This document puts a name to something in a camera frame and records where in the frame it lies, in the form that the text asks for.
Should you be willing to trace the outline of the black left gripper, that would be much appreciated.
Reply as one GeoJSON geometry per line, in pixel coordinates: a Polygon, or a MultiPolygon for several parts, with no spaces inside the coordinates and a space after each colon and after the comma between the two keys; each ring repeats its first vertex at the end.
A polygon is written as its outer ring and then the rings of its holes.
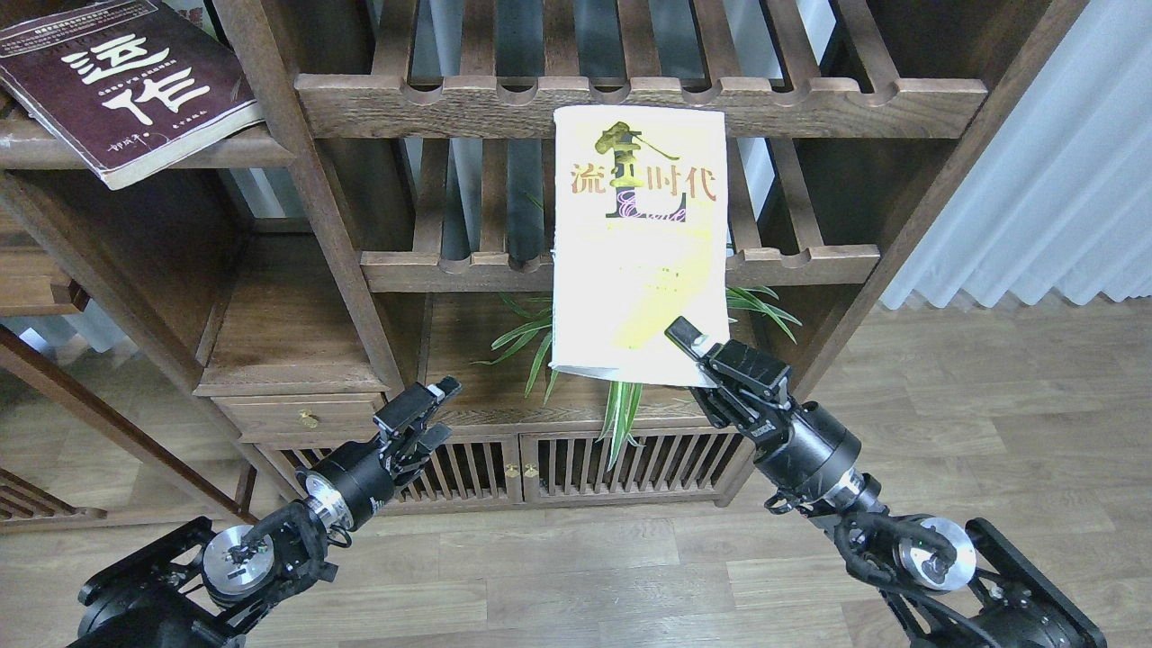
{"type": "Polygon", "coordinates": [[[346,442],[314,466],[295,470],[306,491],[305,504],[325,529],[359,529],[397,489],[420,475],[429,455],[452,435],[446,424],[427,427],[429,419],[461,389],[452,376],[431,385],[414,382],[377,410],[374,438],[346,442]]]}

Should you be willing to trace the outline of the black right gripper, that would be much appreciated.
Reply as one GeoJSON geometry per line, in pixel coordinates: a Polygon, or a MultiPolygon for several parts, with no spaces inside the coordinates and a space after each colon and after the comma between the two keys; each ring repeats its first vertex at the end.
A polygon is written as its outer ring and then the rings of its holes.
{"type": "Polygon", "coordinates": [[[765,503],[770,513],[832,519],[887,512],[879,481],[855,467],[861,440],[818,402],[798,404],[788,394],[791,366],[737,340],[704,349],[707,337],[683,317],[665,336],[715,382],[691,387],[708,422],[733,424],[753,442],[755,467],[776,487],[765,503]]]}

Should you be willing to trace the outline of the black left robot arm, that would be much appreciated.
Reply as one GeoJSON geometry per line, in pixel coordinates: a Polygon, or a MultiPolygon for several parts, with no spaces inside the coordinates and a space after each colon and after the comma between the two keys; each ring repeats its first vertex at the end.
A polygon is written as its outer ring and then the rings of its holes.
{"type": "Polygon", "coordinates": [[[242,647],[283,600],[338,574],[329,548],[350,547],[449,438],[429,419],[457,379],[412,384],[377,410],[378,434],[300,469],[305,493],[258,523],[215,532],[198,517],[99,571],[79,590],[78,647],[242,647]]]}

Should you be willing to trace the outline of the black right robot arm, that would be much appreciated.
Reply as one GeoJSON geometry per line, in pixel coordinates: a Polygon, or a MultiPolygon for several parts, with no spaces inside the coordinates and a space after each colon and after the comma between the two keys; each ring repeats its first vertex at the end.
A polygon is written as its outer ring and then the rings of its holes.
{"type": "Polygon", "coordinates": [[[834,543],[849,575],[876,587],[914,647],[1102,647],[1105,635],[1005,534],[984,519],[893,517],[878,480],[856,468],[861,440],[814,401],[789,394],[791,368],[690,321],[666,329],[708,387],[692,394],[713,427],[753,442],[776,491],[834,543]]]}

